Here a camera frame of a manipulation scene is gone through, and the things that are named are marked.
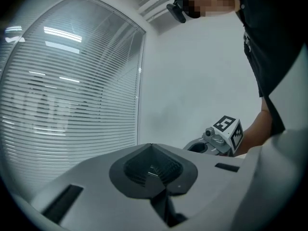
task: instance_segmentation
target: black slot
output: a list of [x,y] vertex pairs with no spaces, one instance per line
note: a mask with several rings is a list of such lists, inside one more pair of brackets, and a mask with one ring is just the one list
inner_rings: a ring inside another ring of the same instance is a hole
[[234,165],[229,165],[229,164],[222,164],[222,163],[218,163],[215,165],[215,167],[219,167],[221,169],[227,170],[227,171],[232,171],[232,172],[237,172],[240,167],[238,166],[234,166]]
[[78,198],[83,188],[69,185],[42,213],[43,216],[59,224],[69,208]]
[[169,227],[174,227],[187,220],[184,215],[174,211],[174,207],[167,190],[163,190],[160,194],[151,199],[151,205],[160,218]]

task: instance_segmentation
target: person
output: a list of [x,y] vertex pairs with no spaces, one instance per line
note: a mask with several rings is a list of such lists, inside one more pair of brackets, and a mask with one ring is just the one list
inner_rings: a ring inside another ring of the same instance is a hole
[[191,18],[236,12],[245,27],[244,52],[257,79],[261,111],[234,156],[262,145],[285,128],[269,95],[306,42],[304,0],[177,0]]

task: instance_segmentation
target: ceiling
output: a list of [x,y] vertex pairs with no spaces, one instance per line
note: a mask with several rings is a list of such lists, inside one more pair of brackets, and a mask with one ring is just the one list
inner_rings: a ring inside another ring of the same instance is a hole
[[137,0],[139,3],[138,13],[151,23],[162,34],[169,29],[180,25],[170,13],[166,5],[173,0]]

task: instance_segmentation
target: black vent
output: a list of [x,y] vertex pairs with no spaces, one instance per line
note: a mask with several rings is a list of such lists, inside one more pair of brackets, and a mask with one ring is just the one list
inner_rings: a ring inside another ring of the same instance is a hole
[[174,212],[170,196],[185,194],[198,176],[196,166],[156,144],[148,144],[112,164],[109,177],[124,195],[150,199],[163,221],[173,227],[185,216]]

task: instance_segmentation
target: head-mounted camera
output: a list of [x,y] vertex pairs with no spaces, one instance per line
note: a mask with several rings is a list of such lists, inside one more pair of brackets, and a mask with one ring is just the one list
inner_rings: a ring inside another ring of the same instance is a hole
[[183,12],[194,19],[200,17],[200,12],[195,12],[194,7],[189,6],[189,0],[174,0],[173,4],[167,4],[167,9],[173,17],[181,23],[186,22]]

